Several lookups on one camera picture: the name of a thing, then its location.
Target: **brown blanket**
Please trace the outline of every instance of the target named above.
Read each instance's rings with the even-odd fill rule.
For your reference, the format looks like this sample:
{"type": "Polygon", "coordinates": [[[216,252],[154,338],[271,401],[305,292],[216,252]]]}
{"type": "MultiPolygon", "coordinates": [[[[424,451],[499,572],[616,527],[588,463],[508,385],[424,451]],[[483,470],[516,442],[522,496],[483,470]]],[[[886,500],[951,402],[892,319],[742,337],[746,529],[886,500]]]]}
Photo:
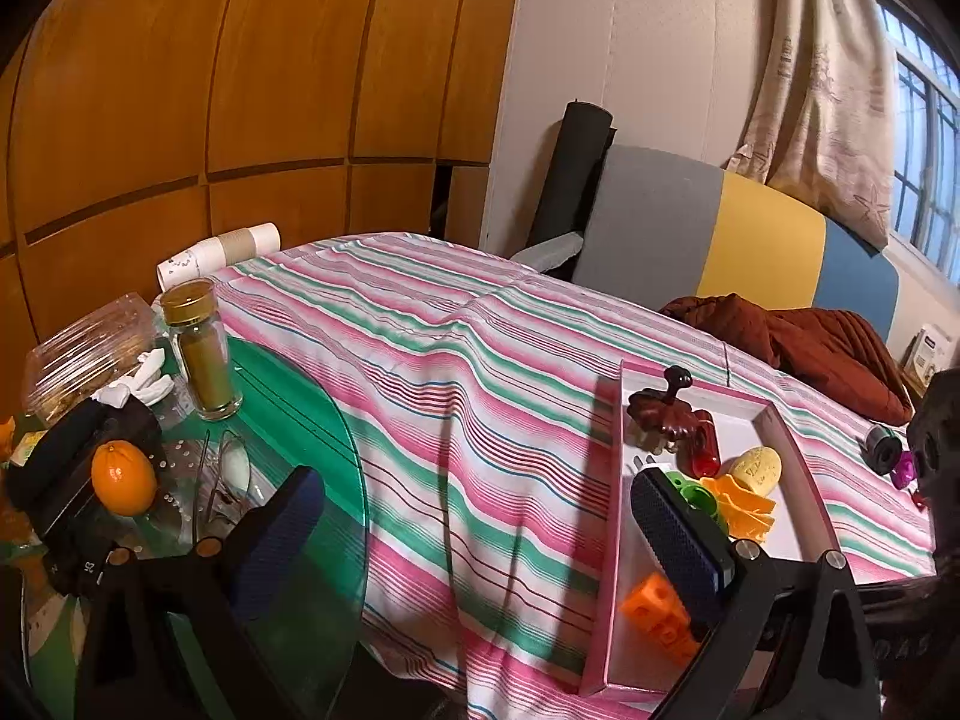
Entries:
{"type": "Polygon", "coordinates": [[[766,311],[739,295],[727,295],[679,298],[661,314],[796,376],[867,419],[904,425],[913,413],[887,347],[853,311],[766,311]]]}

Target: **wooden wall panel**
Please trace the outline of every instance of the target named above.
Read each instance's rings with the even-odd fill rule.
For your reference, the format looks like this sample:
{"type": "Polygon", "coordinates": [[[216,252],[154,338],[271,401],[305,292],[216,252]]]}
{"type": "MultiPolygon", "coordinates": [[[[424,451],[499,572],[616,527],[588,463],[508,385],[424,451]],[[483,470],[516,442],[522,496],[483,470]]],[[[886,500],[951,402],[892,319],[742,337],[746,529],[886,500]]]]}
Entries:
{"type": "Polygon", "coordinates": [[[13,112],[13,88],[16,87],[16,74],[20,70],[25,47],[26,43],[20,44],[0,74],[0,247],[13,240],[7,205],[7,136],[13,112]]]}
{"type": "Polygon", "coordinates": [[[27,46],[13,110],[10,186],[19,230],[203,170],[223,10],[224,0],[54,0],[47,7],[27,46]]]}
{"type": "Polygon", "coordinates": [[[347,154],[370,0],[230,0],[208,170],[347,154]]]}
{"type": "Polygon", "coordinates": [[[308,167],[210,185],[213,234],[272,221],[284,248],[346,232],[347,167],[308,167]]]}
{"type": "Polygon", "coordinates": [[[488,167],[455,167],[446,201],[443,240],[462,247],[480,247],[480,228],[487,199],[488,167]]]}
{"type": "Polygon", "coordinates": [[[0,259],[0,422],[21,410],[23,359],[36,345],[16,257],[4,257],[0,259]]]}
{"type": "Polygon", "coordinates": [[[490,162],[514,0],[464,0],[450,64],[440,159],[490,162]]]}
{"type": "Polygon", "coordinates": [[[42,340],[128,292],[149,303],[157,263],[209,235],[206,188],[189,187],[105,211],[23,248],[20,264],[42,340]]]}
{"type": "Polygon", "coordinates": [[[433,157],[460,0],[376,0],[353,153],[433,157]]]}
{"type": "Polygon", "coordinates": [[[432,164],[354,165],[350,168],[350,233],[430,228],[432,164]]]}

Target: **purple object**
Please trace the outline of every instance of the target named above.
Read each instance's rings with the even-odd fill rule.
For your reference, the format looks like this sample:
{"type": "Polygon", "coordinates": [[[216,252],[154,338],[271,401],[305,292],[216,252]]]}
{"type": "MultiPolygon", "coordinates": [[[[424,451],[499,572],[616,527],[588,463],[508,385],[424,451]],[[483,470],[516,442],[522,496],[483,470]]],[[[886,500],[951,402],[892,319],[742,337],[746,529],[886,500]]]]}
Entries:
{"type": "Polygon", "coordinates": [[[904,450],[901,453],[901,459],[896,462],[896,466],[890,471],[890,481],[894,483],[897,490],[903,490],[917,478],[917,469],[913,464],[913,453],[904,450]]]}

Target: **tablecloth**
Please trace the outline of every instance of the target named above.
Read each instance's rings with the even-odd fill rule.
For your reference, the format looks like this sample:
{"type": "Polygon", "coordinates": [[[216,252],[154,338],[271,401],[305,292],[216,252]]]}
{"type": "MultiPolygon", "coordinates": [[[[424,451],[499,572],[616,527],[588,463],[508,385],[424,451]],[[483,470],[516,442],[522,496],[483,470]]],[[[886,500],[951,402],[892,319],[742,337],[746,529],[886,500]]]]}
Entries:
{"type": "Polygon", "coordinates": [[[859,459],[866,420],[680,322],[405,234],[304,245],[217,279],[229,332],[299,365],[354,436],[368,646],[395,674],[458,691],[471,717],[647,715],[576,694],[621,360],[771,399],[856,579],[931,570],[925,517],[859,459]]]}

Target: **metal screw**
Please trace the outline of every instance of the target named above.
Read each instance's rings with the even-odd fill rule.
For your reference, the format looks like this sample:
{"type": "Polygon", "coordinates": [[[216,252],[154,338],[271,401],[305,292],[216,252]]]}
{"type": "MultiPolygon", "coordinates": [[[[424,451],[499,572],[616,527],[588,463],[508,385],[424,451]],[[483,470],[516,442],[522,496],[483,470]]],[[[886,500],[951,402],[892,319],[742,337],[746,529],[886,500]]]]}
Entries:
{"type": "Polygon", "coordinates": [[[202,539],[194,549],[200,557],[213,557],[214,555],[219,555],[220,550],[223,548],[224,544],[219,538],[208,536],[202,539]]]}
{"type": "Polygon", "coordinates": [[[110,565],[123,565],[129,559],[130,559],[130,551],[126,547],[120,547],[118,549],[114,549],[107,556],[107,562],[110,565]]]}
{"type": "Polygon", "coordinates": [[[837,552],[835,549],[829,550],[827,552],[827,562],[836,568],[838,571],[843,570],[847,567],[847,559],[843,556],[842,552],[837,552]]]}
{"type": "Polygon", "coordinates": [[[740,555],[743,560],[756,560],[760,557],[760,547],[757,546],[755,541],[750,541],[749,538],[741,538],[733,546],[733,549],[736,549],[736,554],[740,555]]]}

